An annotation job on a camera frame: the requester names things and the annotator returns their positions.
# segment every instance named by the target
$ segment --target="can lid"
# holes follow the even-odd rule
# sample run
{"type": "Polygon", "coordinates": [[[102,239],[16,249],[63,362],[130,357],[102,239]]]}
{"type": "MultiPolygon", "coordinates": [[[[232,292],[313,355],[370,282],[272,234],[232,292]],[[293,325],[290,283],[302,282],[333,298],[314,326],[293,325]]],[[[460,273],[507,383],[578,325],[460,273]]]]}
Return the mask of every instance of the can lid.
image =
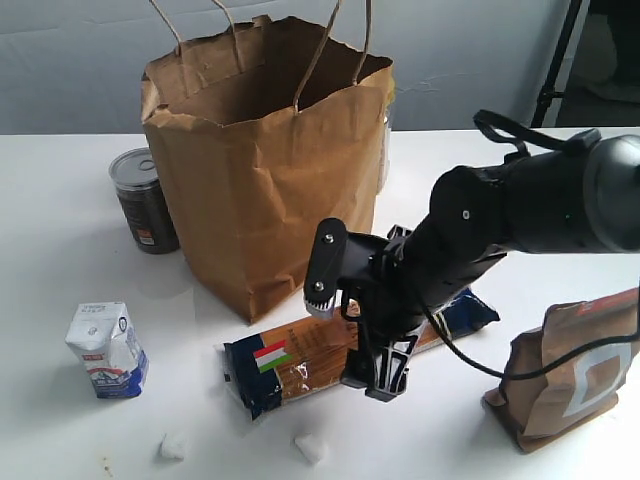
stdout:
{"type": "Polygon", "coordinates": [[[146,190],[158,180],[156,164],[148,148],[123,153],[109,167],[109,175],[116,187],[124,190],[146,190]]]}

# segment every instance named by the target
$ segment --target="white backdrop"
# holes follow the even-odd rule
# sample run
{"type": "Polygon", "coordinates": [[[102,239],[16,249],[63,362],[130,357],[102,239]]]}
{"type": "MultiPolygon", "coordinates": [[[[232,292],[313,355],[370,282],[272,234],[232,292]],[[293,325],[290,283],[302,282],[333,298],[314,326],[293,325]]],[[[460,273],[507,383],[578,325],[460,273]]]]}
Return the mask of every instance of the white backdrop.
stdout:
{"type": "MultiPolygon", "coordinates": [[[[334,0],[226,0],[325,23],[334,0]]],[[[184,37],[226,28],[209,0],[158,0],[184,37]]],[[[394,128],[469,128],[490,108],[528,121],[568,0],[375,0],[372,51],[396,62],[394,128]]],[[[364,0],[335,37],[361,46],[364,0]]],[[[139,132],[139,80],[173,38],[147,0],[3,0],[0,133],[139,132]]],[[[570,68],[571,52],[564,71],[570,68]]]]}

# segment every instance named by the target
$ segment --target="white table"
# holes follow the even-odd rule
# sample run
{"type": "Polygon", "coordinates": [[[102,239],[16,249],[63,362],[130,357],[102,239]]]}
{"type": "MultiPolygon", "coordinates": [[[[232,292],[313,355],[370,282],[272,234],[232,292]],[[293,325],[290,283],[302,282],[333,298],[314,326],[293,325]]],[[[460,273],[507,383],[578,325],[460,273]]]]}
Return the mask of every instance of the white table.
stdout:
{"type": "MultiPolygon", "coordinates": [[[[605,135],[631,131],[605,129],[605,135]]],[[[529,456],[481,407],[482,394],[497,381],[443,347],[414,359],[407,393],[389,404],[336,387],[249,424],[220,382],[213,346],[303,316],[301,296],[249,328],[194,281],[180,252],[140,252],[107,167],[143,145],[139,135],[0,137],[0,477],[633,477],[626,472],[636,469],[637,365],[616,409],[529,456]],[[132,400],[94,398],[64,344],[78,303],[111,300],[126,302],[150,357],[146,390],[132,400]],[[157,458],[163,434],[176,429],[190,443],[181,464],[157,458]],[[306,429],[331,446],[316,468],[291,445],[306,429]]],[[[416,225],[445,170],[499,163],[506,151],[472,131],[394,133],[375,232],[416,225]]],[[[459,345],[502,368],[510,340],[538,326],[547,306],[633,287],[639,260],[510,255],[475,285],[502,322],[459,345]]]]}

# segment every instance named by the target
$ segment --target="milk carton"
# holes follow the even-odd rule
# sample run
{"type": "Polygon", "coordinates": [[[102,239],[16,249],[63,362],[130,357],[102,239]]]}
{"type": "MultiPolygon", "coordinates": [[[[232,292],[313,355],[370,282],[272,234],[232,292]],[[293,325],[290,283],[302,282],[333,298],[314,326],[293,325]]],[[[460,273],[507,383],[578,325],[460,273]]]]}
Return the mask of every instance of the milk carton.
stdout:
{"type": "Polygon", "coordinates": [[[80,304],[65,341],[84,363],[98,398],[142,393],[148,361],[124,303],[80,304]]]}

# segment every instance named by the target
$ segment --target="paper bag handle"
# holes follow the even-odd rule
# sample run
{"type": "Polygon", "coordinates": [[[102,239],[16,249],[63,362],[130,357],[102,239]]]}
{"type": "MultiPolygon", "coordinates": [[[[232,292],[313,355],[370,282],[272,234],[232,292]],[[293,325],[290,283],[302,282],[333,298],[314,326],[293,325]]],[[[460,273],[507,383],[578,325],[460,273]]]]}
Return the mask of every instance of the paper bag handle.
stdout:
{"type": "MultiPolygon", "coordinates": [[[[236,36],[235,22],[233,21],[231,12],[229,12],[229,9],[225,7],[220,0],[211,0],[211,1],[215,3],[224,12],[224,15],[227,17],[227,20],[229,21],[229,25],[231,26],[231,34],[233,35],[233,51],[236,55],[236,60],[238,61],[238,67],[240,68],[240,71],[244,72],[244,61],[242,59],[242,55],[240,54],[240,48],[238,48],[238,37],[236,36]]],[[[182,52],[182,49],[180,48],[180,45],[182,43],[182,38],[180,37],[180,34],[176,30],[176,27],[174,27],[173,24],[171,23],[171,20],[169,20],[169,17],[167,16],[167,14],[164,13],[160,8],[160,6],[156,3],[156,0],[149,0],[149,2],[151,3],[151,5],[153,5],[153,8],[156,9],[156,12],[158,12],[160,17],[164,21],[164,23],[167,24],[167,27],[169,27],[169,30],[171,30],[171,33],[173,33],[173,36],[178,42],[178,46],[176,48],[176,54],[179,56],[182,52]]]]}
{"type": "MultiPolygon", "coordinates": [[[[320,60],[320,56],[324,51],[324,47],[327,44],[327,40],[329,39],[329,34],[331,33],[331,29],[333,28],[333,24],[336,20],[336,16],[338,15],[338,10],[340,10],[340,6],[342,5],[342,0],[338,0],[336,2],[336,6],[333,8],[333,12],[331,13],[331,17],[329,18],[329,23],[327,24],[327,28],[324,31],[324,35],[322,35],[322,39],[316,48],[313,57],[311,58],[311,63],[307,68],[307,71],[304,73],[302,80],[300,81],[300,85],[298,85],[298,89],[296,90],[295,95],[293,96],[293,108],[296,113],[299,113],[298,102],[300,101],[300,95],[302,95],[302,91],[304,87],[307,85],[309,78],[313,74],[313,71],[318,64],[318,60],[320,60]]],[[[351,84],[356,85],[358,83],[358,75],[360,75],[360,71],[362,70],[362,66],[367,58],[367,54],[369,53],[369,41],[371,39],[371,0],[366,0],[367,5],[367,31],[365,34],[364,40],[364,48],[362,50],[362,55],[360,56],[360,60],[358,61],[358,65],[356,67],[356,71],[353,73],[353,77],[351,78],[351,84]]]]}

